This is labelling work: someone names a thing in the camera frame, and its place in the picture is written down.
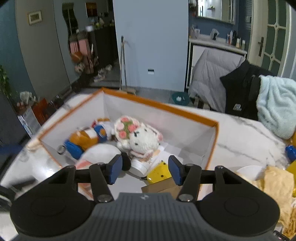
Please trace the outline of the yellow tape measure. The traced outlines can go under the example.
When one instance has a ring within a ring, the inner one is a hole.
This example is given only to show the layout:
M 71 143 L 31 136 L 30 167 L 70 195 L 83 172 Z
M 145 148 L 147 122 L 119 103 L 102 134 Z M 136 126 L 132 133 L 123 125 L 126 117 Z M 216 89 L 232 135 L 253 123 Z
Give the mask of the yellow tape measure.
M 167 163 L 161 161 L 155 168 L 147 174 L 148 184 L 154 184 L 163 180 L 171 178 Z

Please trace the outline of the red panda plush toy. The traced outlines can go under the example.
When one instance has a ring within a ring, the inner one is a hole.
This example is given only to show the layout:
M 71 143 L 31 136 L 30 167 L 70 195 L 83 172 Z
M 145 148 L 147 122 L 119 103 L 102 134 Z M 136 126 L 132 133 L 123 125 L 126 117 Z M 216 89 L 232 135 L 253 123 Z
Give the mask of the red panda plush toy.
M 112 140 L 114 135 L 114 123 L 108 118 L 98 118 L 92 122 L 91 126 L 75 130 L 57 148 L 57 153 L 62 155 L 68 152 L 78 160 L 89 148 Z

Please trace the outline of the orange storage box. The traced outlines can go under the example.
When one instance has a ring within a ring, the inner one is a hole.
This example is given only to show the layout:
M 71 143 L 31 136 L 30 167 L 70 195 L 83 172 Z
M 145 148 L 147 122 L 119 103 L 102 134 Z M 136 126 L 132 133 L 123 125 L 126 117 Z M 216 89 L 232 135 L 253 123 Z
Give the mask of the orange storage box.
M 102 89 L 54 116 L 33 147 L 43 147 L 61 167 L 85 169 L 108 162 L 115 150 L 131 159 L 111 193 L 140 193 L 144 177 L 169 156 L 207 167 L 219 124 L 207 117 L 135 95 Z

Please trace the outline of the white crochet flower bear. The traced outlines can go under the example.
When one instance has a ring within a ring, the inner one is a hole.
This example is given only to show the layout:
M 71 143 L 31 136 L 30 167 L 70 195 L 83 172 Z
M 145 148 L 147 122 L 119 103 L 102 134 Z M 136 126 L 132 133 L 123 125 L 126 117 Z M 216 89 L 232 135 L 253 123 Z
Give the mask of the white crochet flower bear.
M 117 147 L 138 158 L 150 156 L 163 141 L 158 130 L 130 116 L 122 116 L 115 121 L 114 133 Z

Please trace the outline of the white plate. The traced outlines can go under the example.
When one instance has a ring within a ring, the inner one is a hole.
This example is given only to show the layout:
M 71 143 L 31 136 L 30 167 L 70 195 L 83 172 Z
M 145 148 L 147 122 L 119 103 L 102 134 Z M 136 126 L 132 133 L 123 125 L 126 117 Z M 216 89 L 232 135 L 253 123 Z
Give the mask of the white plate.
M 266 168 L 257 165 L 249 165 L 238 169 L 235 173 L 248 181 L 257 181 L 264 178 Z

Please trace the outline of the yellow cloth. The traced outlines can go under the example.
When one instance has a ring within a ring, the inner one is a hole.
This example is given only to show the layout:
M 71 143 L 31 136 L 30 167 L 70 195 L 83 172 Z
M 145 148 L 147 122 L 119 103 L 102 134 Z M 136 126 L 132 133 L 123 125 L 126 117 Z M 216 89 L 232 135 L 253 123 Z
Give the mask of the yellow cloth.
M 265 194 L 272 197 L 280 208 L 278 224 L 282 226 L 281 233 L 290 240 L 295 237 L 295 190 L 294 175 L 275 166 L 267 166 L 264 178 L 248 181 Z

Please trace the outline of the grey quilted blanket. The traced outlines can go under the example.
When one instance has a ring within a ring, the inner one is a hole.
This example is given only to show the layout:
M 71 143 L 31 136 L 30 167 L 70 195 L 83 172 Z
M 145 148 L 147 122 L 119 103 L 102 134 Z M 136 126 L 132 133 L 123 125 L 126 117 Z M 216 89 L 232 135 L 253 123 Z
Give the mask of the grey quilted blanket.
M 193 69 L 193 79 L 188 90 L 191 98 L 198 98 L 210 108 L 225 112 L 226 90 L 220 80 L 238 68 L 245 57 L 217 49 L 205 49 Z

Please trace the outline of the black jacket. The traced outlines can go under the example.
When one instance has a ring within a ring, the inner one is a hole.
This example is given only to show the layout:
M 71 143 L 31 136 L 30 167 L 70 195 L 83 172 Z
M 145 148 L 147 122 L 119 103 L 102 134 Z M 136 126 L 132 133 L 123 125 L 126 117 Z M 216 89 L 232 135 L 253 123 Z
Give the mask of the black jacket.
M 256 101 L 261 85 L 260 75 L 274 76 L 272 72 L 245 60 L 238 68 L 220 78 L 226 91 L 226 114 L 258 120 Z

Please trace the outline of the light blue fluffy towel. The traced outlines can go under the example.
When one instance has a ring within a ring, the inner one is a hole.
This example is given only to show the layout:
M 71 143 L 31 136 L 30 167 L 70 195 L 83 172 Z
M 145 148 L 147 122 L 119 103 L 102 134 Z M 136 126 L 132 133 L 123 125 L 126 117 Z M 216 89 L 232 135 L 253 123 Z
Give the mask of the light blue fluffy towel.
M 276 136 L 287 140 L 295 132 L 295 80 L 271 75 L 259 78 L 258 120 Z

